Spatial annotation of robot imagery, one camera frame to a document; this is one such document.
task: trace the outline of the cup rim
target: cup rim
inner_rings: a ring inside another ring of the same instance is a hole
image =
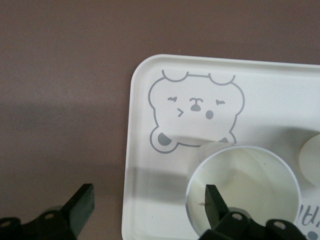
[[[296,208],[296,214],[295,214],[295,218],[293,223],[295,223],[299,217],[299,206],[301,205],[301,190],[300,190],[300,186],[299,186],[299,182],[298,179],[295,175],[295,173],[293,172],[293,170],[289,167],[289,165],[281,158],[279,157],[277,154],[275,154],[274,152],[260,147],[260,146],[254,146],[254,145],[245,145],[245,144],[237,144],[237,145],[229,145],[226,146],[223,149],[220,149],[216,152],[214,152],[213,154],[209,155],[207,158],[205,158],[195,169],[195,171],[193,172],[192,176],[190,177],[188,184],[187,184],[187,188],[186,188],[186,192],[185,192],[185,209],[186,209],[186,214],[188,216],[188,220],[192,226],[192,228],[194,229],[194,231],[200,236],[201,234],[203,234],[202,232],[199,231],[199,229],[197,229],[197,227],[195,226],[195,224],[193,223],[191,216],[190,216],[190,211],[188,208],[189,205],[189,200],[188,200],[188,196],[190,193],[190,188],[191,188],[191,183],[193,182],[195,175],[197,175],[198,171],[202,168],[203,165],[205,165],[210,159],[212,159],[213,157],[215,157],[216,155],[229,151],[231,149],[239,149],[239,148],[243,148],[243,149],[254,149],[254,150],[259,150],[259,151],[263,151],[265,153],[268,153],[269,155],[273,156],[274,158],[276,158],[280,163],[282,163],[282,165],[287,169],[287,171],[291,174],[293,181],[294,181],[294,185],[295,185],[295,189],[297,191],[297,196],[298,196],[298,204],[297,204],[297,208]]]

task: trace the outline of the white tray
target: white tray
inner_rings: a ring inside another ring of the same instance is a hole
[[[298,228],[320,236],[320,189],[301,174],[320,132],[320,66],[155,55],[133,74],[123,197],[124,240],[196,240],[185,208],[197,146],[228,141],[283,158],[302,193]]]

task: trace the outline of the bear eye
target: bear eye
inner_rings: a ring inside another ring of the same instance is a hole
[[[216,104],[219,105],[219,104],[226,104],[225,101],[219,101],[219,100],[215,100]]]
[[[168,100],[176,102],[177,101],[177,97],[176,96],[175,97],[169,97]]]

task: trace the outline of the plastic cup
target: plastic cup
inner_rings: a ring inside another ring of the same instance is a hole
[[[210,142],[198,149],[186,190],[189,221],[201,236],[210,224],[205,188],[216,185],[229,208],[244,210],[258,224],[270,219],[294,223],[301,193],[296,176],[276,154],[257,146]]]
[[[320,134],[310,138],[302,147],[299,166],[304,177],[316,187],[320,187]]]

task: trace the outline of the bear nose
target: bear nose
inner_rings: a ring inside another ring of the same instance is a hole
[[[201,107],[198,105],[198,101],[203,103],[203,100],[201,98],[190,98],[190,102],[194,101],[194,104],[191,106],[191,111],[194,112],[200,112],[201,111]]]

